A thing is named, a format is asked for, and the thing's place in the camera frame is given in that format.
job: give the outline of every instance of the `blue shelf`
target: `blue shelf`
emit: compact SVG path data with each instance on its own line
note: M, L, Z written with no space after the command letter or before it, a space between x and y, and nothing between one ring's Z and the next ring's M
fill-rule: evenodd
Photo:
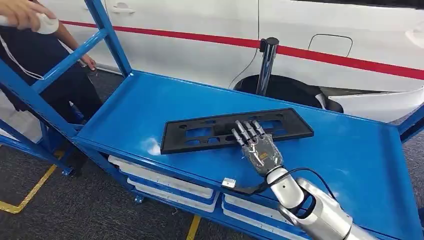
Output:
M314 137L276 143L288 169L309 167L319 172L358 225L399 239L422 237L399 132L390 124L133 71L73 141L276 208L278 202L269 189L246 197L221 188L226 177L236 179L240 186L257 185L263 180L242 158L240 148L161 155L160 144L167 121L283 108L295 109L314 130ZM294 176L324 189L309 173Z

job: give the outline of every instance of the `cart wheel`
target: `cart wheel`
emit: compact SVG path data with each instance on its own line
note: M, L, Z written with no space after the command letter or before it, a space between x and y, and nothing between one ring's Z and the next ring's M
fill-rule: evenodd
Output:
M81 171L78 171L74 168L72 168L69 172L66 171L62 171L62 175L67 176L67 177L79 177L81 176Z

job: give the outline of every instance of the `gray carpet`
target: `gray carpet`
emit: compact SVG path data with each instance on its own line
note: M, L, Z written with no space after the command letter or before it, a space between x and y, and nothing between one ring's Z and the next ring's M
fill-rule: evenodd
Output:
M98 72L92 76L103 100L122 78ZM424 207L424 133L404 145L419 207ZM87 158L79 152L76 162ZM49 168L49 164L17 150L0 147L0 201L18 205ZM149 199L143 204L91 161L81 176L55 170L19 214L0 211L1 240L184 240L191 213ZM202 219L197 240L250 240L245 234Z

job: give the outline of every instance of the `car door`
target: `car door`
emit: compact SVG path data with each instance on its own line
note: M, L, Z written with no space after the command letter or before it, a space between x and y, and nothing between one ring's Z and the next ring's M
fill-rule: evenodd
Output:
M79 44L84 43L98 29L84 0L38 0L42 5L50 9L65 24ZM104 41L97 44L88 54L100 65L116 66Z
M137 70L227 88L256 53L209 40L257 40L258 0L106 0L106 8Z
M424 10L369 6L367 0L328 2L332 1L261 0L260 38L276 37L280 45L293 51L424 70ZM394 1L380 0L379 4L386 2ZM420 79L281 54L275 59L273 74L308 85L380 92L414 91L424 85Z

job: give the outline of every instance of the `white storage bin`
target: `white storage bin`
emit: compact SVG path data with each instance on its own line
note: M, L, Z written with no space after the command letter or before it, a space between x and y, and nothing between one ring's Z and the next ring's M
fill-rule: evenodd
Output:
M208 213L215 209L220 195L218 191L161 174L115 156L109 156L108 160L118 165L123 174L128 175L127 182L138 191Z
M275 209L228 194L222 196L221 207L224 215L283 238L291 240L310 239L305 232L293 226Z

